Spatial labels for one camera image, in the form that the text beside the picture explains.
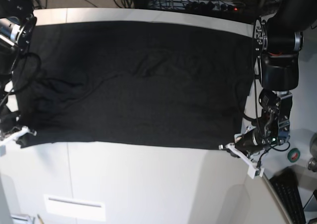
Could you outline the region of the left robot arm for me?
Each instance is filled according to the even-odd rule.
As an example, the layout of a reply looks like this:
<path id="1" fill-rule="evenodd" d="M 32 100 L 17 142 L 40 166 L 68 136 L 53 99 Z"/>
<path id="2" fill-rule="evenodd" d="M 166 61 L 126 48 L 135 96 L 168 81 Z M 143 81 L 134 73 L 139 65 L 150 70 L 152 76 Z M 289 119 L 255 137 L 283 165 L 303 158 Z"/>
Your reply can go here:
<path id="1" fill-rule="evenodd" d="M 303 32 L 316 19 L 317 0 L 282 0 L 273 17 L 255 20 L 252 37 L 261 49 L 254 81 L 262 86 L 255 104 L 262 107 L 262 113 L 250 120 L 252 125 L 244 133 L 234 136 L 234 142 L 219 147 L 241 158 L 248 165 L 250 178 L 264 174 L 262 158 L 254 161 L 252 155 L 264 155 L 289 141 L 291 90 L 299 84 Z"/>

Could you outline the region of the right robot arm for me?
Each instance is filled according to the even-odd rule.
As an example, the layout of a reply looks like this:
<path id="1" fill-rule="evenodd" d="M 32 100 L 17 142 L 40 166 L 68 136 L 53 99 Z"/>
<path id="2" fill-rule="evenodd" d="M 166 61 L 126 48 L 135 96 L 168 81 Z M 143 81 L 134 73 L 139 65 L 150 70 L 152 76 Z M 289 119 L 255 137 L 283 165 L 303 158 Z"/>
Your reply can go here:
<path id="1" fill-rule="evenodd" d="M 7 106 L 10 95 L 16 95 L 26 89 L 27 82 L 17 89 L 13 83 L 9 91 L 5 90 L 12 81 L 13 73 L 20 59 L 34 56 L 40 69 L 41 59 L 29 52 L 30 41 L 37 18 L 33 14 L 33 0 L 0 0 L 0 154 L 6 154 L 6 145 L 11 142 L 21 143 L 23 136 L 35 136 L 35 130 L 21 125 L 20 113 L 11 111 Z"/>

